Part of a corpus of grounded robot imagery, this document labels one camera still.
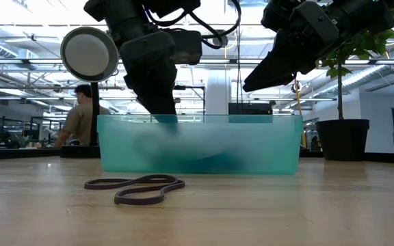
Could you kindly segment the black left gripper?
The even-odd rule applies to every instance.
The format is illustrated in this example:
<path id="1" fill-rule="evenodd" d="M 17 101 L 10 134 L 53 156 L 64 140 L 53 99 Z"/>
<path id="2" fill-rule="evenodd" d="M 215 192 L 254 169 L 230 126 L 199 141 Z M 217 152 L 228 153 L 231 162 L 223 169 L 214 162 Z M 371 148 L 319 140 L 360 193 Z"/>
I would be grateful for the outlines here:
<path id="1" fill-rule="evenodd" d="M 120 56 L 124 77 L 138 102 L 161 123 L 167 133 L 178 131 L 173 89 L 177 69 L 171 56 L 175 42 L 165 31 L 140 36 L 123 43 Z"/>

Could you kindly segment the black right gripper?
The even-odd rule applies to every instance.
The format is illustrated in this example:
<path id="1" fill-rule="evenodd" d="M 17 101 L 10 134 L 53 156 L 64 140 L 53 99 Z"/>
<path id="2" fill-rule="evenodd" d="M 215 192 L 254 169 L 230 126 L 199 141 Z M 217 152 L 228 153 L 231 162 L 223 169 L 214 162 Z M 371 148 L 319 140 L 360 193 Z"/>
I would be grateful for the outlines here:
<path id="1" fill-rule="evenodd" d="M 297 73 L 309 73 L 316 61 L 339 39 L 330 11 L 312 1 L 303 1 L 289 17 L 290 32 L 278 32 L 274 46 L 244 80 L 245 92 L 292 82 Z"/>

